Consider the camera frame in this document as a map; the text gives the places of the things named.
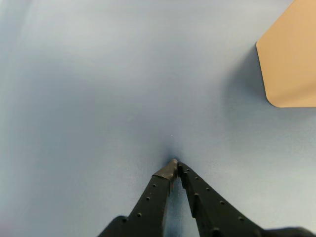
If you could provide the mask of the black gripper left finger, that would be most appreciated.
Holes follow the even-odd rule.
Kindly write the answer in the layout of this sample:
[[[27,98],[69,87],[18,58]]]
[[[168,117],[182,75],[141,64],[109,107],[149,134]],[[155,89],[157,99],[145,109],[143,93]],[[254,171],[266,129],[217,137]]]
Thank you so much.
[[[128,216],[118,216],[100,233],[101,237],[162,237],[167,201],[177,178],[178,161],[172,159],[154,173]]]

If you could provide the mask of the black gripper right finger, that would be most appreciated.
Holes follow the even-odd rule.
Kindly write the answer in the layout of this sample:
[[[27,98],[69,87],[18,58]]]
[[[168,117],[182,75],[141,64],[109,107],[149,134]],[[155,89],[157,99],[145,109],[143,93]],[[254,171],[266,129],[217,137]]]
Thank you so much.
[[[184,163],[178,175],[201,237],[261,237],[262,228],[241,214]]]

